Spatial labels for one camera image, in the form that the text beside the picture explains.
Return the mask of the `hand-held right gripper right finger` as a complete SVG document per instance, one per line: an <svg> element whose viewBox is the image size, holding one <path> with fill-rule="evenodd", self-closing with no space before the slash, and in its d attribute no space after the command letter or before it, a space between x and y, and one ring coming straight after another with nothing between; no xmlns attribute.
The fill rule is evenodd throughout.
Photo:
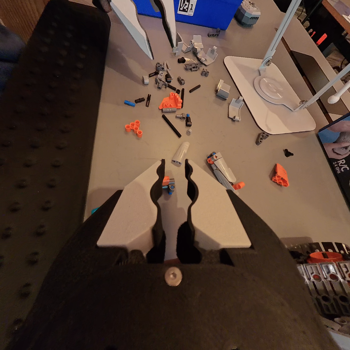
<svg viewBox="0 0 350 350"><path fill-rule="evenodd" d="M194 161L186 159L190 229L194 231L195 248L250 248L251 241L244 229L229 194L234 194L204 171Z"/></svg>

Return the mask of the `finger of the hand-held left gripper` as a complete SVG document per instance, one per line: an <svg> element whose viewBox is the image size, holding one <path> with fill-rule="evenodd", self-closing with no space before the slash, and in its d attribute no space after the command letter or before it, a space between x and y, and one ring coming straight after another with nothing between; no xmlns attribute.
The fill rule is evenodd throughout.
<svg viewBox="0 0 350 350"><path fill-rule="evenodd" d="M154 0L155 11L159 11L162 24L169 40L171 48L176 44L176 22L173 0Z"/></svg>
<svg viewBox="0 0 350 350"><path fill-rule="evenodd" d="M139 22L134 2L131 0L111 0L110 6L142 51L150 59L154 59L148 35Z"/></svg>

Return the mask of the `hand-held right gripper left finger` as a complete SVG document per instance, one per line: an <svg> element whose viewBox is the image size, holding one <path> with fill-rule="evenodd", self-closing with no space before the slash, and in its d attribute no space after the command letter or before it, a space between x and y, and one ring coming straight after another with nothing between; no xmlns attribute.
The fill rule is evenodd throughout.
<svg viewBox="0 0 350 350"><path fill-rule="evenodd" d="M164 256L166 236L158 204L163 194L165 160L158 160L125 186L97 245L140 250L146 256Z"/></svg>

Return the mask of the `orange t-shaped beam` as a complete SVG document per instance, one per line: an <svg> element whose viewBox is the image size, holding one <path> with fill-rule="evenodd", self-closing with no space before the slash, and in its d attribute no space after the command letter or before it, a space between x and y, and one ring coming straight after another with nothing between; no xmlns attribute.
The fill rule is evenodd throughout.
<svg viewBox="0 0 350 350"><path fill-rule="evenodd" d="M129 124L125 125L125 131L130 133L133 132L138 138L142 138L142 130L140 129L140 120L135 120Z"/></svg>

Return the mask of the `grey angled panel piece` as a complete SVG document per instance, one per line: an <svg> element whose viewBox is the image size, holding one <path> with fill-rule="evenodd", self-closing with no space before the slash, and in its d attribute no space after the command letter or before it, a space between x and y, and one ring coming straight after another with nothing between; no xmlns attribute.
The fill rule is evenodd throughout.
<svg viewBox="0 0 350 350"><path fill-rule="evenodd" d="M176 43L175 43L175 46L173 47L173 50L172 50L175 57L181 55L183 44L184 44L184 42L183 42L182 36L180 35L179 32L177 32L176 33Z"/></svg>

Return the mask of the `grey block piece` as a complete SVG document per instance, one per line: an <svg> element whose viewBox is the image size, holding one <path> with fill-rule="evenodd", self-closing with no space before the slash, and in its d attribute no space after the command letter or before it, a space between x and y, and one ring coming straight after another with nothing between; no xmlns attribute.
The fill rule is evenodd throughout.
<svg viewBox="0 0 350 350"><path fill-rule="evenodd" d="M220 79L215 88L215 94L217 97L227 100L230 94L230 88L230 85L226 84L224 80Z"/></svg>
<svg viewBox="0 0 350 350"><path fill-rule="evenodd" d="M193 39L190 41L188 45L185 43L182 44L181 51L183 53L187 53L192 51L195 55L199 55L201 51L203 50L204 46L202 43L202 37L201 35L194 35Z"/></svg>

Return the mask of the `blue plastic bin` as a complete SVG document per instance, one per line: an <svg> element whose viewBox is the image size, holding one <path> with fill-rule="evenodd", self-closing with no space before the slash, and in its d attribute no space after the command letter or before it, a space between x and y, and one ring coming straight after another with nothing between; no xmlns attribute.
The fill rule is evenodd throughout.
<svg viewBox="0 0 350 350"><path fill-rule="evenodd" d="M174 0L178 22L226 30L241 0Z"/></svg>

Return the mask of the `white pointed panel piece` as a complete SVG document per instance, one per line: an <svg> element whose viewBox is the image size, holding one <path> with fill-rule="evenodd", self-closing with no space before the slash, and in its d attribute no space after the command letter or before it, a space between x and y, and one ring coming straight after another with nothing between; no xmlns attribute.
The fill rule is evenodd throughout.
<svg viewBox="0 0 350 350"><path fill-rule="evenodd" d="M172 164L176 165L176 166L181 166L182 163L184 162L184 159L186 157L186 153L188 151L190 143L189 142L183 142L178 150L176 151L176 153L174 154L173 158L172 158Z"/></svg>

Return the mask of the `orange wedge piece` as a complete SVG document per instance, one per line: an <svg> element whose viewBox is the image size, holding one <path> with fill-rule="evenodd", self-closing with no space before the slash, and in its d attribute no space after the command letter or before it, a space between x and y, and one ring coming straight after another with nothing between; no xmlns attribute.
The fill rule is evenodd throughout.
<svg viewBox="0 0 350 350"><path fill-rule="evenodd" d="M287 172L282 165L278 163L275 165L275 175L272 177L272 181L283 187L289 186Z"/></svg>
<svg viewBox="0 0 350 350"><path fill-rule="evenodd" d="M182 99L177 93L171 92L169 97L162 100L159 105L159 110L162 113L175 113L182 108Z"/></svg>

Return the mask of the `grey electronic module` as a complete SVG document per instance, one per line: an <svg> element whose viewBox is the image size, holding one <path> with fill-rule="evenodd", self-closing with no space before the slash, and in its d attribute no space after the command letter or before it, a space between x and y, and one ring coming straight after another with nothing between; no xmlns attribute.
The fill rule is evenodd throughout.
<svg viewBox="0 0 350 350"><path fill-rule="evenodd" d="M260 9L253 1L243 0L238 7L234 18L244 27L252 27L260 18Z"/></svg>

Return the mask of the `tracked toy robot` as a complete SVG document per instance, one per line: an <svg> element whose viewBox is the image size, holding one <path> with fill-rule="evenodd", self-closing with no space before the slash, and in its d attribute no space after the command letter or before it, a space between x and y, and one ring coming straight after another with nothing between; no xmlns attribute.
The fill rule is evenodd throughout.
<svg viewBox="0 0 350 350"><path fill-rule="evenodd" d="M327 327L349 335L350 247L339 242L286 245Z"/></svg>

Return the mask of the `white book stand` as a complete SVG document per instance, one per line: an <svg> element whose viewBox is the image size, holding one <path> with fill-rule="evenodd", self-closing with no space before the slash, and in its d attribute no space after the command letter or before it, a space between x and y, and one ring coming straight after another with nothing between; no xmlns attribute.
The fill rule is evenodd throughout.
<svg viewBox="0 0 350 350"><path fill-rule="evenodd" d="M316 123L307 107L316 102L336 82L345 76L349 64L309 100L301 100L272 57L301 1L291 2L264 56L254 59L226 56L224 65L256 124L268 134L312 131Z"/></svg>

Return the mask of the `blue toy cardboard box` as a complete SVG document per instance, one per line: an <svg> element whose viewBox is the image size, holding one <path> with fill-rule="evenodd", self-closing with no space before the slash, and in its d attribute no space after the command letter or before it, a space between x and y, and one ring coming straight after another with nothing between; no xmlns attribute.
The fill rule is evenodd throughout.
<svg viewBox="0 0 350 350"><path fill-rule="evenodd" d="M350 207L350 113L320 129L317 138Z"/></svg>

